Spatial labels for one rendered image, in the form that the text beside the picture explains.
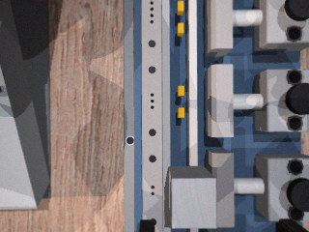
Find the grey cabinet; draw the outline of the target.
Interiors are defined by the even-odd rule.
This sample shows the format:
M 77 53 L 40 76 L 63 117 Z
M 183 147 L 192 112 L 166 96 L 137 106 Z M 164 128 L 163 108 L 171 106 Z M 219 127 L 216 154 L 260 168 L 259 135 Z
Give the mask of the grey cabinet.
M 0 210 L 50 198 L 48 0 L 0 0 Z

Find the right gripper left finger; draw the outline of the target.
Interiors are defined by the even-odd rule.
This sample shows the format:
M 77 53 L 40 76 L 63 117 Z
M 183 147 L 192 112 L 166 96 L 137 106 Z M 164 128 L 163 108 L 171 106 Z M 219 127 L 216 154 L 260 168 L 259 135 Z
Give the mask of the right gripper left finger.
M 140 219 L 139 232 L 155 232 L 155 223 L 150 219 Z

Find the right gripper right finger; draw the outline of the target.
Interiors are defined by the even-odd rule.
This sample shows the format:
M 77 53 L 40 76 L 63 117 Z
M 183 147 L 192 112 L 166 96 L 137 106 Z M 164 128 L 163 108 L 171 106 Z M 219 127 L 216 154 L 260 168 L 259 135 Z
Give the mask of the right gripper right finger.
M 275 223 L 275 232 L 309 232 L 291 218 L 280 218 Z

